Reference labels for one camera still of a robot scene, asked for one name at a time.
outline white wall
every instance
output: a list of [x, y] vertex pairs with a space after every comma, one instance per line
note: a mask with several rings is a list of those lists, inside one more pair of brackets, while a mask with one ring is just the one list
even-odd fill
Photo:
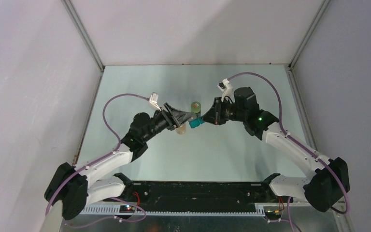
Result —
[[289, 63], [322, 0], [74, 0], [102, 61]]
[[61, 1], [0, 0], [0, 232], [40, 228], [99, 76]]
[[318, 148], [348, 163], [355, 229], [371, 231], [371, 1], [332, 1], [294, 74]]

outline black joint housing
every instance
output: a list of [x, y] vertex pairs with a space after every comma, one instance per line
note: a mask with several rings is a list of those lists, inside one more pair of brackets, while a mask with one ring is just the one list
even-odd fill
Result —
[[[336, 158], [328, 165], [342, 182], [346, 192], [349, 192], [348, 165], [341, 158]], [[305, 185], [305, 198], [318, 211], [326, 212], [341, 197], [343, 193], [335, 178], [324, 168], [316, 173], [309, 184]]]
[[228, 120], [242, 122], [248, 134], [260, 140], [269, 125], [279, 122], [270, 112], [259, 109], [257, 97], [250, 87], [236, 89], [234, 99], [235, 103], [214, 98], [213, 105], [202, 120], [214, 125], [222, 125]]
[[[50, 201], [56, 189], [63, 183], [66, 178], [75, 173], [75, 169], [68, 163], [61, 164], [49, 186], [47, 187], [44, 197], [47, 201]], [[87, 180], [85, 176], [77, 174], [73, 177], [55, 197], [52, 205], [57, 201], [63, 201], [62, 216], [65, 220], [71, 220], [75, 218], [86, 206], [87, 197]]]
[[156, 110], [152, 118], [144, 112], [136, 114], [130, 124], [130, 129], [121, 140], [133, 152], [131, 161], [135, 161], [147, 150], [147, 141], [170, 125], [172, 123], [167, 120], [167, 112], [164, 110]]
[[123, 173], [116, 173], [114, 174], [113, 176], [119, 178], [121, 181], [123, 181], [123, 184], [125, 186], [130, 186], [133, 184], [133, 181], [130, 180], [126, 175], [124, 175]]
[[277, 176], [281, 174], [279, 173], [274, 173], [268, 176], [264, 181], [261, 182], [261, 186], [264, 188], [264, 194], [267, 196], [267, 198], [276, 198], [275, 194], [271, 190], [270, 184], [273, 179], [275, 179]]

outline small green container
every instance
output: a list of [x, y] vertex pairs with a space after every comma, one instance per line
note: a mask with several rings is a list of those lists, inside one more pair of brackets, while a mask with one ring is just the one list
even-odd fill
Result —
[[201, 115], [201, 104], [198, 101], [191, 104], [191, 112], [196, 113], [197, 117]]

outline white plastic clip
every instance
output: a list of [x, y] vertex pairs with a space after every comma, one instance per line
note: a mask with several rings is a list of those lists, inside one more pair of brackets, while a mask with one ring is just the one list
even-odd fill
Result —
[[312, 157], [312, 158], [315, 160], [315, 162], [319, 162], [319, 159], [320, 159], [319, 156], [320, 156], [321, 153], [316, 152], [314, 154], [316, 155], [316, 158], [314, 158], [314, 157]]
[[150, 96], [150, 99], [148, 100], [148, 103], [151, 105], [153, 109], [160, 110], [161, 108], [157, 104], [158, 94], [153, 92]]
[[229, 83], [228, 79], [224, 79], [220, 84], [217, 85], [218, 88], [223, 92], [221, 96], [221, 101], [224, 101], [225, 97], [231, 98], [232, 95], [232, 85]]
[[[275, 221], [273, 221], [273, 222], [275, 222]], [[278, 222], [281, 222], [281, 218], [278, 218]], [[271, 223], [271, 220], [268, 219], [267, 223]]]

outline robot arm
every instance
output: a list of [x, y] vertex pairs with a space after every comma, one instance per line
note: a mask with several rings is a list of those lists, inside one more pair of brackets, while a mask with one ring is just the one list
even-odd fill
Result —
[[[242, 122], [251, 136], [256, 136], [259, 140], [284, 152], [305, 174], [306, 178], [286, 177], [280, 174], [272, 175], [272, 180], [267, 178], [266, 181], [270, 181], [270, 188], [275, 195], [306, 199], [315, 209], [326, 212], [343, 194], [334, 177], [320, 160], [329, 165], [339, 177], [346, 192], [349, 191], [345, 161], [341, 158], [332, 160], [312, 149], [287, 130], [286, 134], [283, 133], [284, 129], [281, 128], [279, 119], [259, 108], [256, 95], [250, 87], [236, 89], [235, 102], [232, 102], [229, 95], [229, 89], [232, 87], [227, 80], [218, 86], [222, 89], [223, 96], [214, 99], [212, 107], [202, 116], [202, 120], [214, 125], [222, 125], [229, 120]], [[314, 152], [314, 157], [305, 149]]]
[[[152, 106], [158, 108], [157, 94], [153, 93]], [[75, 176], [61, 189], [53, 204], [63, 202], [62, 216], [66, 220], [76, 217], [86, 205], [120, 196], [125, 189], [125, 182], [118, 176], [100, 180], [112, 170], [135, 161], [148, 148], [147, 141], [164, 129], [174, 130], [184, 123], [197, 118], [195, 113], [179, 111], [167, 103], [165, 109], [158, 108], [153, 117], [147, 113], [138, 113], [130, 125], [127, 134], [121, 140], [121, 146], [107, 158], [99, 158], [72, 167], [68, 163], [60, 165], [55, 172], [46, 192], [49, 201], [57, 188], [72, 174]]]

